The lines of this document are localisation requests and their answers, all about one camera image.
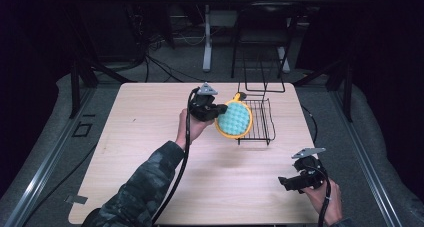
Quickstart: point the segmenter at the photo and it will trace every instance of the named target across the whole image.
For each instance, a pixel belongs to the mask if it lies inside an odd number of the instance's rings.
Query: hand
[[[336,182],[330,179],[331,195],[328,203],[327,211],[325,212],[324,221],[328,226],[339,222],[343,219],[342,214],[342,198],[340,187]],[[322,203],[325,199],[325,193],[327,188],[327,182],[324,183],[317,189],[304,188],[303,192],[309,197],[312,206],[319,214],[322,208]]]
[[[178,125],[177,139],[175,140],[175,143],[183,150],[186,147],[186,118],[187,109],[183,109],[180,113],[180,123]],[[190,115],[190,144],[213,122],[214,120],[202,122]]]

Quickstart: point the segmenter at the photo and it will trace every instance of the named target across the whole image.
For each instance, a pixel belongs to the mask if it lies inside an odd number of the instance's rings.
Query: sleeve
[[[118,193],[106,202],[88,226],[152,226],[174,178],[183,150],[168,141],[144,162]]]
[[[332,224],[330,227],[355,227],[351,218],[343,219],[337,223]]]

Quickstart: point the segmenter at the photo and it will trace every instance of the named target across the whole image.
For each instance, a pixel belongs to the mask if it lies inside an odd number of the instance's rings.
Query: teal checkered surface
[[[250,115],[246,107],[237,102],[228,104],[225,114],[218,116],[218,126],[228,135],[240,135],[249,127]]]

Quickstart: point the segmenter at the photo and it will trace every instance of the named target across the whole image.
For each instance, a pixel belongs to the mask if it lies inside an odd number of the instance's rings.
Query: round sponge
[[[227,111],[215,121],[218,131],[227,138],[238,139],[245,136],[252,126],[252,111],[236,97],[226,103]]]

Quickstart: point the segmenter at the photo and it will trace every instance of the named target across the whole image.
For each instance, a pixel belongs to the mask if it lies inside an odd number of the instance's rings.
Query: white desk top
[[[178,115],[187,106],[190,91],[200,85],[122,85],[78,193],[88,200],[84,205],[73,205],[71,223],[82,223],[155,149],[175,139]],[[215,104],[227,102],[237,92],[236,83],[210,85],[219,92]],[[276,86],[269,84],[270,89],[281,88],[281,84]],[[157,224],[317,222],[318,215],[307,196],[286,191],[277,178],[297,176],[291,156],[313,147],[295,89],[291,84],[285,86],[285,93],[266,94],[276,130],[268,146],[265,141],[238,145],[236,140],[221,136],[214,125],[205,129],[193,142],[184,176]]]

